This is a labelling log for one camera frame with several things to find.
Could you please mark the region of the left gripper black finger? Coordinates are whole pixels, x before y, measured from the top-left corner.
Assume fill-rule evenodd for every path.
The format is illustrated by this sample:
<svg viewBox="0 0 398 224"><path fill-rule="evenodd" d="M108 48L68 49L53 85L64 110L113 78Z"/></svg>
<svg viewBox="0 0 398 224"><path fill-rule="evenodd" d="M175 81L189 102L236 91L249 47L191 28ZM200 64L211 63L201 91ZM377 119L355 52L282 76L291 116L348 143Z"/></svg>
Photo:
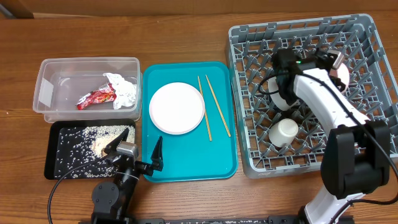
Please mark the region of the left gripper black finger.
<svg viewBox="0 0 398 224"><path fill-rule="evenodd" d="M126 141L127 137L129 134L129 129L126 128L118 137L113 139L109 144L106 145L106 147L103 149L103 151L106 154L109 154L110 152L116 151L117 147L122 141Z"/></svg>
<svg viewBox="0 0 398 224"><path fill-rule="evenodd" d="M163 142L163 137L160 136L157 140L157 143L150 158L152 161L152 168L157 171L162 171L164 167L163 155L162 155L162 142Z"/></svg>

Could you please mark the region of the white tissue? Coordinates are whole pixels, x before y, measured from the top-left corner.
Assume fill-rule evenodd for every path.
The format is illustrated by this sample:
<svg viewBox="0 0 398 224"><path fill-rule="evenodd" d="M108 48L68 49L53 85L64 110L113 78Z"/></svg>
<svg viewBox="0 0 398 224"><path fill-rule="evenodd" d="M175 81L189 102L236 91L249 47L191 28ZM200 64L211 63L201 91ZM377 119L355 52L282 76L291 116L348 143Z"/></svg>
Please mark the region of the white tissue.
<svg viewBox="0 0 398 224"><path fill-rule="evenodd" d="M113 108L118 110L122 107L130 107L136 103L137 85L125 80L117 73L104 73L108 82L115 90L116 99L113 101Z"/></svg>

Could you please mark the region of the red snack wrapper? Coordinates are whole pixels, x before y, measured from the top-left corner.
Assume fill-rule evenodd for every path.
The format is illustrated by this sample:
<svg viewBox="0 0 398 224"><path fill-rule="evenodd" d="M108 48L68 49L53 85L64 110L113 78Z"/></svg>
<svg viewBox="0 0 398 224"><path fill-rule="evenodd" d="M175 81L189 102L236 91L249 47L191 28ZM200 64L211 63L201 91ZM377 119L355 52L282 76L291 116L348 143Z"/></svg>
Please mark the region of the red snack wrapper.
<svg viewBox="0 0 398 224"><path fill-rule="evenodd" d="M98 89L93 90L86 95L82 96L76 107L78 110L83 110L86 107L93 104L102 104L114 101L116 99L116 90L113 88L111 83L105 83L101 85Z"/></svg>

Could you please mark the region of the white rice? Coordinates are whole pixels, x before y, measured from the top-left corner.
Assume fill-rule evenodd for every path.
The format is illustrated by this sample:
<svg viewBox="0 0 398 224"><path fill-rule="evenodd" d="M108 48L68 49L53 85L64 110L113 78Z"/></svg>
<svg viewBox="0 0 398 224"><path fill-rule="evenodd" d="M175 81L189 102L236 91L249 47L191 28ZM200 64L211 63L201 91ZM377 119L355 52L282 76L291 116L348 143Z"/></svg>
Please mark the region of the white rice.
<svg viewBox="0 0 398 224"><path fill-rule="evenodd" d="M106 156L103 149L126 128L129 129L127 141L133 143L135 141L134 126L62 128L57 140L54 178L59 179L67 172L70 172L67 176L69 179L111 177L116 172L116 168L107 164L106 161L78 170L76 168Z"/></svg>

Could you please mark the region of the large pink plate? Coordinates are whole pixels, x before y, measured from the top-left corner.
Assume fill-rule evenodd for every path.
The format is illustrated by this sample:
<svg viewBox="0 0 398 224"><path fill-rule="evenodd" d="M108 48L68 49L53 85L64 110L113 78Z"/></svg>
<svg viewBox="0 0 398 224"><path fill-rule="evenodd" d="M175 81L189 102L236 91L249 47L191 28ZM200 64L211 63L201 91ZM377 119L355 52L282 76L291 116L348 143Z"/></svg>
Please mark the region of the large pink plate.
<svg viewBox="0 0 398 224"><path fill-rule="evenodd" d="M193 131L204 117L200 92L187 83L160 87L150 99L149 116L159 130L172 135Z"/></svg>

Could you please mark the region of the grey bowl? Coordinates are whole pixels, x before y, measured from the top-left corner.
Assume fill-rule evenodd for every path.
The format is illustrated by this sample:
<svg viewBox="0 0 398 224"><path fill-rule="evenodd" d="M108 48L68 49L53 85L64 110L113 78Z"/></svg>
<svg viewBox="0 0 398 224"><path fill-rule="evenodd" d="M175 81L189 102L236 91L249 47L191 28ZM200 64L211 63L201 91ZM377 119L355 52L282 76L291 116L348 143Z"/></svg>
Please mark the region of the grey bowl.
<svg viewBox="0 0 398 224"><path fill-rule="evenodd" d="M300 106L299 100L297 100L292 105L288 105L286 100L280 96L280 91L279 91L279 87L276 82L276 77L270 78L267 81L267 87L268 87L269 93L273 92L273 94L271 94L271 100L276 105L276 107L278 107L278 109L280 109L282 111L287 111L295 106Z"/></svg>

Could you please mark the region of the white cup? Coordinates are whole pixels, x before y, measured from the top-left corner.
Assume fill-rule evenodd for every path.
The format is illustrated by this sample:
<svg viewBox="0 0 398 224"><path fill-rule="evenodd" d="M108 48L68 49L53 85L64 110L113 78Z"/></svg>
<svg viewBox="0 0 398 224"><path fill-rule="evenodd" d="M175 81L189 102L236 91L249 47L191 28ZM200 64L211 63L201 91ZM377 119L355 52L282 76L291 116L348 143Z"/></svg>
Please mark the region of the white cup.
<svg viewBox="0 0 398 224"><path fill-rule="evenodd" d="M298 124L289 118L280 120L269 131L269 140L276 147L290 145L299 131Z"/></svg>

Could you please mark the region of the wooden chopstick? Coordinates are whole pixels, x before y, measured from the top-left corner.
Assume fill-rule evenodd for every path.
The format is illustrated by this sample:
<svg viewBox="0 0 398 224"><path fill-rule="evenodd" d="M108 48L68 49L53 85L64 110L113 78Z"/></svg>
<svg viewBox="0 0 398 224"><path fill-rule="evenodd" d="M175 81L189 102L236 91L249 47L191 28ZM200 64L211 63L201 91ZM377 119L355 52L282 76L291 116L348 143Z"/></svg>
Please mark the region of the wooden chopstick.
<svg viewBox="0 0 398 224"><path fill-rule="evenodd" d="M203 96L203 90L202 90L201 80L200 80L199 76L197 76L197 80L198 80L199 92L200 92L201 97L203 99L204 116L205 116L206 128L207 128L207 131L208 131L208 138L209 138L209 141L212 142L213 138L212 138L212 135L211 135L210 124L209 124L208 115L207 115L207 112L206 112L205 98Z"/></svg>
<svg viewBox="0 0 398 224"><path fill-rule="evenodd" d="M227 125L227 123L226 123L226 120L225 120L225 118L224 118L223 112L222 112L222 110L221 110L220 104L218 103L218 99L217 99L217 97L216 97L216 95L215 95L215 92L214 92L213 87L212 87L212 85L211 85L210 79L208 78L208 75L205 75L205 78L206 78L206 80L207 80L207 83L208 83L208 86L209 86L209 88L210 88L211 94L212 94L212 96L213 96L213 99L214 99L214 101L215 101L216 107L217 107L218 112L219 112L219 114L220 114L220 118L221 118L221 120L222 120L222 122L223 122L223 125L224 125L224 128L225 128L225 130L226 130L226 133L227 133L228 137L231 137L231 133L230 133L229 127L228 127L228 125Z"/></svg>

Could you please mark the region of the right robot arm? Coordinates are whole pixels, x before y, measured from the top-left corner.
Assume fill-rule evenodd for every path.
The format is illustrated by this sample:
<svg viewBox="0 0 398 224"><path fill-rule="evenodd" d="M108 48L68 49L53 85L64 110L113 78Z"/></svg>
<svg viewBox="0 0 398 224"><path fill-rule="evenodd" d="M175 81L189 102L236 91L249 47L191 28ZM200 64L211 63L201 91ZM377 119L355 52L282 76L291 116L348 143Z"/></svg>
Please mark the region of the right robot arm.
<svg viewBox="0 0 398 224"><path fill-rule="evenodd" d="M327 142L320 167L323 187L300 212L299 223L353 223L342 217L355 203L365 203L389 181L396 166L390 158L390 130L372 121L342 94L349 83L344 56L317 49L306 58L292 49L272 56L279 96L286 110L302 100L321 124Z"/></svg>

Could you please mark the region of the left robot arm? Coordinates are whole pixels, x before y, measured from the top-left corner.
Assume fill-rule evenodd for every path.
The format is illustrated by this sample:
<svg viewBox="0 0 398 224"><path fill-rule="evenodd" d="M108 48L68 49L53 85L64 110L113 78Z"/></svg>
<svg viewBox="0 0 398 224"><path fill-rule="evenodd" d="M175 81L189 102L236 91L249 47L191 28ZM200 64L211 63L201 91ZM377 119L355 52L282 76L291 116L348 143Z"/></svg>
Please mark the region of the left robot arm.
<svg viewBox="0 0 398 224"><path fill-rule="evenodd" d="M160 172L164 167L162 137L158 138L152 152L152 162L146 163L138 159L137 145L127 141L128 134L126 128L103 149L105 160L115 166L117 172L112 182L101 182L94 188L91 223L133 223L127 209L140 176L152 176L155 170Z"/></svg>

